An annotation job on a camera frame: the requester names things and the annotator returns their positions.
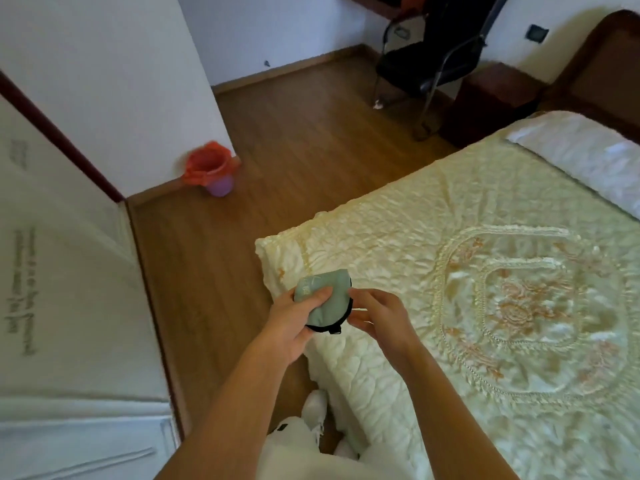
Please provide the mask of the white panelled door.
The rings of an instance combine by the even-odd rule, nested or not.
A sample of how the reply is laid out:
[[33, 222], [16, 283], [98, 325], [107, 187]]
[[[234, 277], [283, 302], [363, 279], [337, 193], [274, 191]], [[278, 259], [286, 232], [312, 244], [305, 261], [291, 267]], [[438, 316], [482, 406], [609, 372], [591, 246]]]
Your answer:
[[0, 72], [0, 480], [153, 480], [180, 443], [126, 210]]

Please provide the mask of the cream embroidered quilted bedspread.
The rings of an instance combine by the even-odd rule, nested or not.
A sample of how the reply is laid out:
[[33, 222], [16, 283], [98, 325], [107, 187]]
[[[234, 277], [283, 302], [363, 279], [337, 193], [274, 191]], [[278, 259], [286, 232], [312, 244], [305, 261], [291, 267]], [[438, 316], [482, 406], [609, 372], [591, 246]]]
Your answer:
[[522, 480], [640, 480], [640, 221], [514, 124], [256, 240], [264, 284], [347, 269], [401, 298]]

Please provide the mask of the person's left hand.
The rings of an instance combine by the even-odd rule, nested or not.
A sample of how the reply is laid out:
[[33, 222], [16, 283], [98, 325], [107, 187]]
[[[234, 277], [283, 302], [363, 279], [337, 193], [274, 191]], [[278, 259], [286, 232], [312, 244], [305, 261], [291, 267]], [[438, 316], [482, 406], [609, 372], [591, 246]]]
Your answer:
[[259, 334], [268, 354], [279, 363], [289, 366], [304, 351], [314, 331], [307, 327], [311, 312], [298, 311], [294, 299], [295, 288], [277, 297], [272, 305], [265, 327]]

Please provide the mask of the black metal frame chair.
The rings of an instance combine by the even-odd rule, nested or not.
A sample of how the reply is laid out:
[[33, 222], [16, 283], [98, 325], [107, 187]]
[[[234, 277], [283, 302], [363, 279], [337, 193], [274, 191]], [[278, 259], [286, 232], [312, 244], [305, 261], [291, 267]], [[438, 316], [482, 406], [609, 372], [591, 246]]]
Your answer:
[[[416, 141], [430, 137], [433, 130], [426, 115], [436, 89], [476, 69], [489, 32], [507, 1], [426, 0], [420, 12], [389, 22], [375, 66], [373, 108], [380, 110], [406, 98], [423, 99], [412, 135]], [[424, 21], [422, 40], [387, 51], [391, 29], [412, 18]]]

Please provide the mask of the dark wooden headboard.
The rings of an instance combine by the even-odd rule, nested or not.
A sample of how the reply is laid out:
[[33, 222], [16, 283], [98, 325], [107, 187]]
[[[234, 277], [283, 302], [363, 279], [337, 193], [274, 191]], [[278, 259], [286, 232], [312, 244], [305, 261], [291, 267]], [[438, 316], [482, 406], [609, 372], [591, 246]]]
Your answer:
[[604, 17], [537, 110], [578, 113], [640, 144], [640, 14], [624, 9]]

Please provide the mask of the person's left forearm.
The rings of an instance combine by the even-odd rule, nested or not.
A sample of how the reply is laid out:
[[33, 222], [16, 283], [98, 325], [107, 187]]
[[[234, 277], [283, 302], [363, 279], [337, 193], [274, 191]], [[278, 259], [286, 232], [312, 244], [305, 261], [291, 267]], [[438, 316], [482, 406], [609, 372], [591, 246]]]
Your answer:
[[155, 480], [255, 480], [290, 359], [258, 338], [247, 348], [204, 421]]

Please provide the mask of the person's white shoe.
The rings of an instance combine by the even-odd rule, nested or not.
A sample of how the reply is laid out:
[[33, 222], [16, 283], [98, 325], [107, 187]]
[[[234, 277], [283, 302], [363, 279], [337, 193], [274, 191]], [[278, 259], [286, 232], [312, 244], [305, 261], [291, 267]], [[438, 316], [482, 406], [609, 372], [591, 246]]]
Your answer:
[[322, 389], [316, 389], [307, 396], [301, 411], [301, 419], [309, 428], [316, 444], [319, 444], [324, 434], [328, 405], [327, 392]]
[[333, 455], [336, 457], [347, 458], [348, 460], [358, 461], [359, 455], [352, 448], [351, 444], [348, 442], [348, 439], [343, 436], [338, 444], [336, 445]]

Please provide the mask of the purple bin with orange bag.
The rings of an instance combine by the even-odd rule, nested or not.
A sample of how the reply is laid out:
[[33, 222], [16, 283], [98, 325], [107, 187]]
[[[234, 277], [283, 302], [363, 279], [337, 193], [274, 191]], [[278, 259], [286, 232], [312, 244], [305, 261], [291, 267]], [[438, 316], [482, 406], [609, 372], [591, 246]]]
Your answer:
[[241, 161], [230, 149], [210, 141], [190, 151], [185, 160], [182, 183], [201, 187], [216, 198], [223, 198], [234, 188], [234, 174]]

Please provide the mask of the dark wooden nightstand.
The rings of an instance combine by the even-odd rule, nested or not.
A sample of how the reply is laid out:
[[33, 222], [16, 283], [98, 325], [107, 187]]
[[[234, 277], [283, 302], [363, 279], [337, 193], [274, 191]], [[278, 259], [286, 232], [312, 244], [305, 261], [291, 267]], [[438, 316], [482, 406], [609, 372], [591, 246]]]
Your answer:
[[548, 84], [495, 63], [462, 80], [438, 135], [457, 148], [476, 143], [531, 115]]

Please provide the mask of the person's white trousers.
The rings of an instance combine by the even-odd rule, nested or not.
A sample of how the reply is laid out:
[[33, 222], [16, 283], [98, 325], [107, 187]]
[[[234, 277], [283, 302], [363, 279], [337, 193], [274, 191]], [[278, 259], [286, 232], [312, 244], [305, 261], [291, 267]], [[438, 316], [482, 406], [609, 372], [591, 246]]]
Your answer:
[[300, 417], [289, 417], [266, 437], [255, 480], [415, 480], [405, 460], [384, 444], [351, 458], [320, 452]]

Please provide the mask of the person's right forearm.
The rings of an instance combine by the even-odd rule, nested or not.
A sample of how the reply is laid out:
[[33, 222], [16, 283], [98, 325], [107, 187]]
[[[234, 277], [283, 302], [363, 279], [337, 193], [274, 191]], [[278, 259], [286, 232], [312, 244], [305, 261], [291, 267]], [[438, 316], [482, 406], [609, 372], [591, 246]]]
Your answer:
[[389, 361], [409, 391], [435, 480], [520, 480], [424, 346]]

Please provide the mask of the white pillow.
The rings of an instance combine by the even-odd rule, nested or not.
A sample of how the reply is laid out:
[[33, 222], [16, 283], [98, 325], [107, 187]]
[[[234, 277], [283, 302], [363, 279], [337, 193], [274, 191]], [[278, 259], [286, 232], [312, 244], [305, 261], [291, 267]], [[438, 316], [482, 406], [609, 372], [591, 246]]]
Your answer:
[[569, 111], [519, 121], [506, 139], [640, 221], [640, 144]]

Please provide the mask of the person's right hand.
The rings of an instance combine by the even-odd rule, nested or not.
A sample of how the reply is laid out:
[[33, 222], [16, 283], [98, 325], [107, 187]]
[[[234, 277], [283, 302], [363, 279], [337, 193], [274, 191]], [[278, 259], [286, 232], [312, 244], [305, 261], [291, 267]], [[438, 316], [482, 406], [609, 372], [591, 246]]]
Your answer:
[[378, 289], [349, 289], [351, 312], [369, 312], [377, 341], [386, 359], [399, 370], [422, 345], [403, 302], [395, 294]]

